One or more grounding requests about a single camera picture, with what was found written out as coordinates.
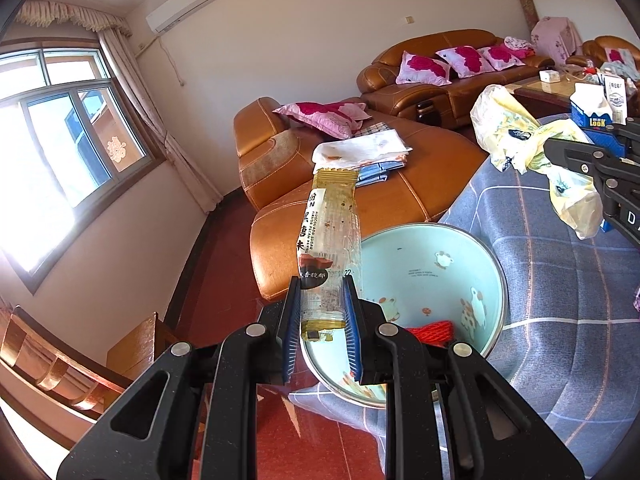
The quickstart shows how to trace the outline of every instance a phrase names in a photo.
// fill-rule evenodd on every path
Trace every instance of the air conditioner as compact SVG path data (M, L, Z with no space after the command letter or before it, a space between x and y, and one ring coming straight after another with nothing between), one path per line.
M213 0L168 0L146 17L146 22L156 34L168 31L191 13Z

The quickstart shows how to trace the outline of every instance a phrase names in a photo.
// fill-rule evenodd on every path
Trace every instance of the window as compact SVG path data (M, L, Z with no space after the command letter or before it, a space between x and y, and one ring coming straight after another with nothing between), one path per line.
M0 246L23 281L38 277L30 289L55 249L151 160L99 50L0 56Z

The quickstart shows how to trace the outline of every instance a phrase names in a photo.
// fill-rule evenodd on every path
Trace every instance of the yellow plastic bag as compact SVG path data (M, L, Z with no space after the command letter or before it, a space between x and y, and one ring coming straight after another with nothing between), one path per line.
M553 166L543 149L550 137L592 144L571 119L541 126L504 86L490 85L471 110L471 121L478 144L489 152L498 170L513 166L521 174L527 170L545 174L551 203L562 221L581 240L596 235L602 222L602 201L593 179Z

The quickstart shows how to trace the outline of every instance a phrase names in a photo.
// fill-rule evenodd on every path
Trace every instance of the curtain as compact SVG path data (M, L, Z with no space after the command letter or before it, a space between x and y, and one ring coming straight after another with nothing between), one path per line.
M222 195L184 152L178 141L169 134L142 79L136 57L120 28L98 31L100 46L104 51L116 79L122 86L133 107L154 134L156 144L166 154L191 195L206 213L213 211Z
M124 18L100 10L60 2L27 0L15 17L16 22L37 27L49 27L54 20L58 20L60 23L72 21L76 25L94 32L116 28L125 36L131 36L131 29Z

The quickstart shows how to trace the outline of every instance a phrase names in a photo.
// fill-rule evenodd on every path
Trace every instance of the bucket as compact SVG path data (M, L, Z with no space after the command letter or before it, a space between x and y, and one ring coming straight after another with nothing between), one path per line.
M362 241L361 297L402 327L450 320L456 339L484 357L500 335L508 304L494 254L466 231L432 223L393 227ZM360 386L351 377L344 330L334 330L330 342L301 342L308 368L329 390L360 406L386 408L384 385Z

